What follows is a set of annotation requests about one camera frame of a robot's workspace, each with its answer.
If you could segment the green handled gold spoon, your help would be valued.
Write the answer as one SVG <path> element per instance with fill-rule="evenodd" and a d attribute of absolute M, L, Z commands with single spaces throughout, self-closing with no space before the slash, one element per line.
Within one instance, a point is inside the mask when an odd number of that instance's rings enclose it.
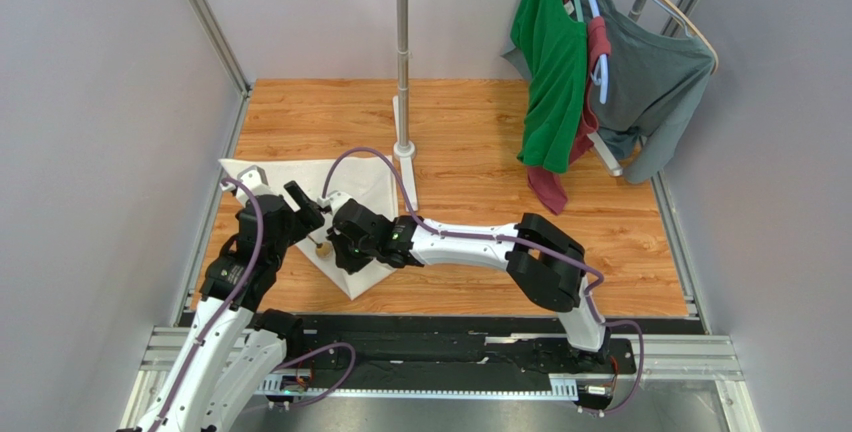
<path fill-rule="evenodd" d="M 314 245 L 314 252 L 321 259 L 329 258 L 333 253 L 333 246 L 324 238 L 316 238 L 311 235 L 307 239 Z"/>

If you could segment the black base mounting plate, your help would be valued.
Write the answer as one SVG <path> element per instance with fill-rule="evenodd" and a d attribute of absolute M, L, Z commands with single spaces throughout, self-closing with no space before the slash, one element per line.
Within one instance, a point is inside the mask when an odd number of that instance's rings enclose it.
<path fill-rule="evenodd" d="M 601 362 L 575 356 L 555 317 L 301 315 L 303 340 L 288 347 L 312 386 L 347 373 L 345 389 L 540 392 L 554 374 L 626 378 L 652 365 L 652 339 L 683 338 L 695 321 L 648 319 L 619 325 Z"/>

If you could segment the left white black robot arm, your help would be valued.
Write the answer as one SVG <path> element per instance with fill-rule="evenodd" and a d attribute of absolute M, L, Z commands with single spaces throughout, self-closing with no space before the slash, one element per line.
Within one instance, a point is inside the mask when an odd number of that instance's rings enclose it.
<path fill-rule="evenodd" d="M 325 224 L 294 181 L 274 192 L 260 179 L 226 178 L 243 207 L 238 231 L 209 265 L 187 337 L 137 431 L 227 431 L 272 368 L 303 340 L 300 318 L 268 310 L 250 324 L 287 250 Z"/>

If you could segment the light blue clothes hanger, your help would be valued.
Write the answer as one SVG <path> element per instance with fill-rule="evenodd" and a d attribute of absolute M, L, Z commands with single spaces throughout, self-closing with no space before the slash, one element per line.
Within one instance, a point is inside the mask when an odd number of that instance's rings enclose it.
<path fill-rule="evenodd" d="M 611 55 L 611 44 L 607 38 L 606 24 L 601 16 L 598 0 L 586 0 L 591 13 L 588 19 L 583 17 L 581 0 L 573 1 L 575 2 L 577 19 L 582 20 L 587 26 L 589 80 L 598 89 L 598 102 L 605 104 L 609 95 L 609 57 Z"/>

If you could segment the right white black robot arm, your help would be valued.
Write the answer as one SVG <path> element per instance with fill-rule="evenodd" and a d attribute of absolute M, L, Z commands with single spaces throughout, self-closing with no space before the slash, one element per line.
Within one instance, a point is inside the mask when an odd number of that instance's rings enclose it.
<path fill-rule="evenodd" d="M 382 263 L 394 269 L 467 265 L 505 272 L 525 297 L 549 310 L 575 356 L 603 362 L 610 333 L 591 297 L 585 249 L 543 216 L 497 226 L 445 224 L 417 215 L 388 219 L 342 194 L 321 199 L 338 268 L 349 274 Z"/>

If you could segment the grey-blue shirt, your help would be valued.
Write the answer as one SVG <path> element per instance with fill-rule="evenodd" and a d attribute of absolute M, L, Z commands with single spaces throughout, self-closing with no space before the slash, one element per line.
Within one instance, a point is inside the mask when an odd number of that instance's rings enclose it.
<path fill-rule="evenodd" d="M 612 46 L 609 98 L 592 108 L 601 137 L 631 184 L 650 179 L 673 158 L 713 69 L 712 54 L 695 38 L 659 36 L 598 0 Z"/>

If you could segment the maroon shirt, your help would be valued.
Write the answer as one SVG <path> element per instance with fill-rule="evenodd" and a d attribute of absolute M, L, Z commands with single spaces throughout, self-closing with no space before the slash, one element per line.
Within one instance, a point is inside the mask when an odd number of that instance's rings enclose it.
<path fill-rule="evenodd" d="M 582 157 L 583 154 L 594 146 L 593 141 L 588 137 L 588 135 L 595 133 L 598 130 L 599 122 L 597 116 L 594 114 L 594 111 L 589 105 L 592 88 L 593 85 L 589 80 L 587 69 L 583 112 L 570 152 L 569 165 Z M 556 174 L 541 167 L 526 167 L 529 187 L 550 212 L 556 215 L 560 214 L 568 203 L 567 193 L 565 192 L 560 179 L 560 176 L 565 172 L 562 174 Z"/>

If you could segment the white cloth napkin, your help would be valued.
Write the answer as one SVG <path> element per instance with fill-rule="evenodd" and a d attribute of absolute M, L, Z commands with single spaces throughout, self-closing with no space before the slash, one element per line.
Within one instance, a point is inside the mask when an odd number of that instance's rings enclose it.
<path fill-rule="evenodd" d="M 296 203 L 287 195 L 284 185 L 289 181 L 296 181 L 307 196 L 316 202 L 321 197 L 333 161 L 319 159 L 252 162 L 223 158 L 219 161 L 221 167 L 222 163 L 242 167 L 256 165 L 262 168 L 274 195 L 282 195 L 291 207 L 295 207 Z M 378 157 L 350 156 L 344 159 L 332 175 L 329 193 L 333 191 L 350 194 L 361 205 L 388 219 L 398 215 L 397 188 L 393 174 Z M 310 235 L 326 239 L 326 230 L 330 226 L 331 218 L 326 217 L 324 227 Z M 310 261 L 314 269 L 322 272 L 350 300 L 356 299 L 394 272 L 390 266 L 372 262 L 360 272 L 350 275 L 336 266 L 334 252 L 329 258 L 321 259 L 316 256 L 314 245 L 308 239 L 298 242 L 296 247 Z"/>

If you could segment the white clothes rack stand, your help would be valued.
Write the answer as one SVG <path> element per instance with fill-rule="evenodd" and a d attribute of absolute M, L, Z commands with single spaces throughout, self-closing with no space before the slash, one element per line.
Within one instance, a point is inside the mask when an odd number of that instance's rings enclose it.
<path fill-rule="evenodd" d="M 427 60 L 422 75 L 440 80 L 517 80 L 519 73 L 502 54 L 508 47 L 518 3 L 519 0 L 396 0 L 393 157 L 414 207 L 420 207 L 421 199 L 415 172 L 418 149 L 411 133 L 410 5 L 419 10 L 416 36 L 426 50 L 438 55 Z"/>

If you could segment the green shirt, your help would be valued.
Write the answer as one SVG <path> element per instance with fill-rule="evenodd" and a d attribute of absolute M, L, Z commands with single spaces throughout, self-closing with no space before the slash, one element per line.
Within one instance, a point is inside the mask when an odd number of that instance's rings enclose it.
<path fill-rule="evenodd" d="M 520 0 L 509 33 L 529 71 L 522 146 L 524 165 L 568 170 L 587 80 L 586 25 L 563 0 Z"/>

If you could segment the aluminium frame post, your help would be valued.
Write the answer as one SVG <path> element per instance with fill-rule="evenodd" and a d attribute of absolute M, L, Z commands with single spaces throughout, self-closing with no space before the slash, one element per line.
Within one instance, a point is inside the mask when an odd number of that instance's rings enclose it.
<path fill-rule="evenodd" d="M 252 84 L 229 44 L 208 0 L 188 0 L 231 82 L 242 97 L 248 97 Z"/>

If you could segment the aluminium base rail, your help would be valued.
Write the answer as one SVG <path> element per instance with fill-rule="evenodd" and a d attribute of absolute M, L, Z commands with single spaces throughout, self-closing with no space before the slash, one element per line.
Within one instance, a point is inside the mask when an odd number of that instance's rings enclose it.
<path fill-rule="evenodd" d="M 730 430 L 760 427 L 732 340 L 692 320 L 621 322 L 597 358 L 573 349 L 555 319 L 309 315 L 304 327 L 288 369 L 271 360 L 270 346 L 253 344 L 252 329 L 226 347 L 226 362 L 260 358 L 247 386 L 267 397 L 305 378 L 311 397 L 554 400 L 593 409 L 596 387 L 634 404 L 655 381 L 706 381 Z"/>

